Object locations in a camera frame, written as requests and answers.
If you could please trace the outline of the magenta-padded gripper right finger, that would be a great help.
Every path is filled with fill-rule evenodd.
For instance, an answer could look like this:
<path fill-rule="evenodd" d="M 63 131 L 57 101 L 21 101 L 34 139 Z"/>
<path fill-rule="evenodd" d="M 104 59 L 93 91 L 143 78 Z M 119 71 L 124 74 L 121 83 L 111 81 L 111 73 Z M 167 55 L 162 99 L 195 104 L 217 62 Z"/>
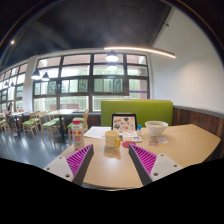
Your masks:
<path fill-rule="evenodd" d="M 143 185 L 147 185 L 182 169 L 166 154 L 154 154 L 140 146 L 130 144 L 129 155 Z"/>

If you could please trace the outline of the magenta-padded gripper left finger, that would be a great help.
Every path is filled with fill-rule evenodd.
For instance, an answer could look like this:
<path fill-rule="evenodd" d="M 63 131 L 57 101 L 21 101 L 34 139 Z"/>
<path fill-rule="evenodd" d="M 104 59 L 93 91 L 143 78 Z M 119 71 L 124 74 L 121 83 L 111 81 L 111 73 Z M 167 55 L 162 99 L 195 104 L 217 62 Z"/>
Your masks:
<path fill-rule="evenodd" d="M 45 170 L 81 186 L 93 155 L 93 145 L 90 144 L 67 157 L 57 157 Z"/>

